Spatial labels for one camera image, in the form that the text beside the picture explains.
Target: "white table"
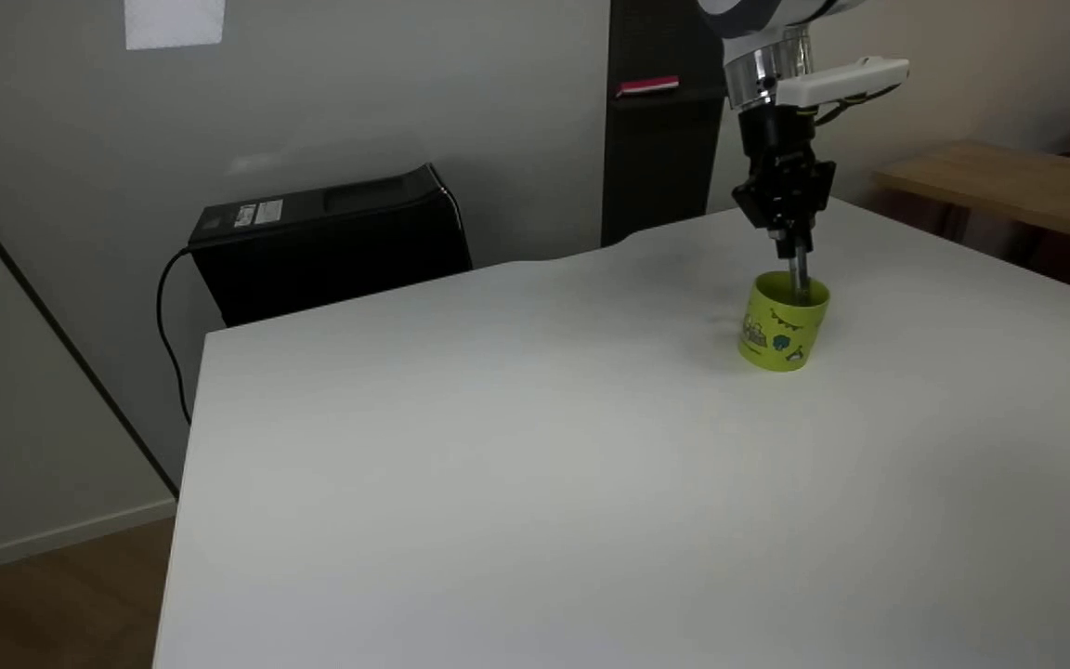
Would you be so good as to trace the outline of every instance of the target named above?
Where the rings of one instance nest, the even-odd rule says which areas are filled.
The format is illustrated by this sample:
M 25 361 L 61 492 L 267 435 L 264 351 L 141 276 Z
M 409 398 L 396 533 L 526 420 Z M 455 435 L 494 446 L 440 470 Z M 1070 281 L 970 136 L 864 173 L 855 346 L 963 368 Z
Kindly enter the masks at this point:
M 1070 669 L 1070 290 L 837 203 L 217 332 L 164 669 Z

